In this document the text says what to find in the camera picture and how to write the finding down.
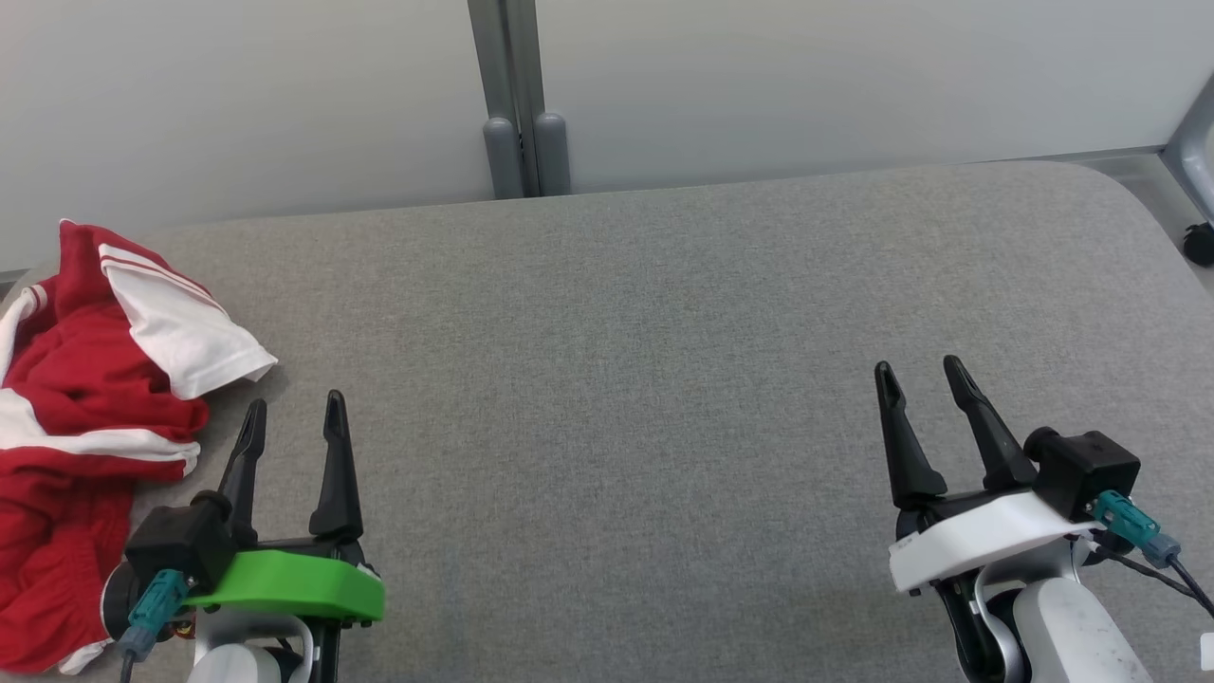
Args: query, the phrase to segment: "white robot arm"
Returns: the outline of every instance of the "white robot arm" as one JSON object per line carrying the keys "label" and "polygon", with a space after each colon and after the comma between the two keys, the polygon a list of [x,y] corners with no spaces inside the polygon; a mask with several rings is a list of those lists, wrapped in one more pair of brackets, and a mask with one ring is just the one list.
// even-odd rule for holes
{"label": "white robot arm", "polygon": [[[1124,499],[1139,460],[1099,432],[1066,439],[1043,428],[1022,450],[959,359],[947,357],[944,374],[986,467],[981,491],[947,495],[906,417],[894,371],[877,366],[900,511],[890,547],[895,587],[940,596],[971,682],[1150,682],[1078,569],[1112,558],[1193,597],[1212,615],[1214,605],[1180,565],[1179,545]],[[1134,547],[1156,568],[1176,569],[1187,587],[1121,557]]]}
{"label": "white robot arm", "polygon": [[[127,540],[101,599],[120,683],[174,636],[193,639],[188,683],[335,683],[342,632],[384,619],[384,584],[359,543],[345,398],[325,402],[320,500],[300,539],[263,540],[253,527],[266,416],[263,400],[249,406],[219,491],[153,510]],[[270,638],[280,647],[256,644]]]}

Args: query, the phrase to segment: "cable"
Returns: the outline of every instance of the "cable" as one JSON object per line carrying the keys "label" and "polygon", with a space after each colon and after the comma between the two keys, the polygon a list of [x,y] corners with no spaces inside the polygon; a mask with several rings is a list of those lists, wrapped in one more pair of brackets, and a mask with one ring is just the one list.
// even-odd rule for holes
{"label": "cable", "polygon": [[1110,551],[1108,548],[1106,548],[1106,547],[1104,547],[1104,546],[1101,546],[1099,543],[1090,543],[1090,546],[1091,546],[1091,552],[1093,553],[1095,553],[1095,554],[1097,554],[1097,556],[1100,556],[1100,557],[1102,557],[1105,559],[1110,559],[1110,560],[1113,560],[1116,563],[1121,563],[1122,565],[1133,569],[1134,571],[1141,574],[1142,576],[1150,576],[1151,579],[1158,579],[1165,586],[1168,586],[1169,588],[1172,588],[1173,591],[1180,593],[1181,596],[1184,596],[1186,598],[1192,598],[1195,601],[1197,599],[1197,596],[1191,590],[1189,590],[1184,584],[1181,584],[1181,582],[1179,582],[1179,581],[1176,581],[1176,580],[1174,580],[1174,579],[1172,579],[1172,577],[1169,577],[1169,576],[1167,576],[1164,574],[1161,574],[1161,573],[1151,569],[1150,567],[1146,567],[1144,564],[1139,564],[1139,563],[1136,563],[1136,562],[1134,562],[1134,560],[1131,560],[1131,559],[1129,559],[1129,558],[1127,558],[1124,556],[1119,556],[1119,554]]}
{"label": "cable", "polygon": [[1189,570],[1185,569],[1185,565],[1180,564],[1180,558],[1176,556],[1172,556],[1170,558],[1168,558],[1168,564],[1172,565],[1172,569],[1176,570],[1176,574],[1180,575],[1181,581],[1184,581],[1185,585],[1189,586],[1189,590],[1193,592],[1193,599],[1201,603],[1202,607],[1206,608],[1206,611],[1210,614],[1210,616],[1214,616],[1214,603],[1210,602],[1210,598],[1209,596],[1206,594],[1206,591],[1202,591],[1202,587],[1197,585],[1197,580],[1193,579],[1193,575],[1189,574]]}
{"label": "cable", "polygon": [[135,668],[135,653],[127,651],[123,656],[123,672],[118,675],[118,683],[131,683],[132,668]]}

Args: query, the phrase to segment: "gray table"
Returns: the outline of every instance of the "gray table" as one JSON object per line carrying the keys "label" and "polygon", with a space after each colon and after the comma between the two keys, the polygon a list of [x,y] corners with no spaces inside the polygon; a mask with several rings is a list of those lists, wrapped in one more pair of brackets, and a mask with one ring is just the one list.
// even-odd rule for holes
{"label": "gray table", "polygon": [[[960,681],[895,594],[872,371],[894,364],[954,490],[981,465],[941,358],[1023,438],[1100,429],[1214,588],[1214,309],[1147,211],[1004,163],[238,221],[148,240],[282,366],[212,397],[215,486],[270,402],[255,523],[299,535],[345,392],[386,624],[346,681]],[[1084,579],[1156,681],[1198,681],[1196,604]],[[137,682],[185,681],[158,649]],[[84,681],[117,679],[109,656]]]}

